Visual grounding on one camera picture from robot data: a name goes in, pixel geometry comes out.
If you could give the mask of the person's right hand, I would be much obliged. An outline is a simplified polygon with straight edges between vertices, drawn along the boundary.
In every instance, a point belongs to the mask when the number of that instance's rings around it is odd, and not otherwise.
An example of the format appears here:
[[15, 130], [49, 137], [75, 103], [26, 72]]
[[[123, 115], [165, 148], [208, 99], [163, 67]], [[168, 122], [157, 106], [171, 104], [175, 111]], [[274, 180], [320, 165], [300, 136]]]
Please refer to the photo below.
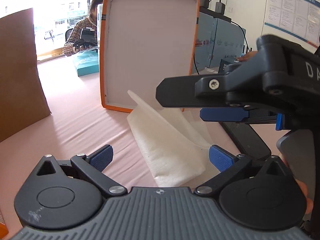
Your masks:
[[[284, 163], [284, 164], [289, 168], [289, 170], [290, 170], [290, 169], [291, 169], [291, 168], [290, 168], [290, 165], [289, 165], [289, 163], [286, 161], [284, 155], [280, 153], [279, 156], [280, 156], [281, 160], [283, 161], [283, 163]], [[296, 181], [297, 185], [300, 187], [301, 191], [303, 192], [303, 194], [304, 194], [304, 196], [305, 196], [305, 198], [306, 198], [306, 212], [305, 212], [305, 214], [308, 215], [308, 214], [310, 214], [310, 213], [312, 212], [312, 210], [313, 210], [313, 200], [308, 197], [308, 187], [307, 187], [307, 185], [306, 185], [304, 182], [298, 180], [297, 178], [295, 178], [295, 181]]]

